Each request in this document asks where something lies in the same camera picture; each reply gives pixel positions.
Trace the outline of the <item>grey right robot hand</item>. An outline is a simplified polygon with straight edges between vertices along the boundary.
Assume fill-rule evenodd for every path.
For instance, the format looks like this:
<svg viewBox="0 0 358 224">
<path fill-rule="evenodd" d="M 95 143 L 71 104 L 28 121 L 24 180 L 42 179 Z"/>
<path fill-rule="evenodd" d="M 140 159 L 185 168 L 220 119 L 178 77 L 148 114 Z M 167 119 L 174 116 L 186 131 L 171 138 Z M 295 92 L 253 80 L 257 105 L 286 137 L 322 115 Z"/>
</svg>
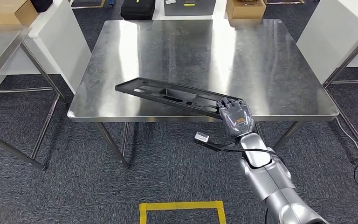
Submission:
<svg viewBox="0 0 358 224">
<path fill-rule="evenodd" d="M 222 98 L 216 106 L 228 135 L 237 138 L 253 131 L 255 121 L 245 101 Z"/>
</svg>

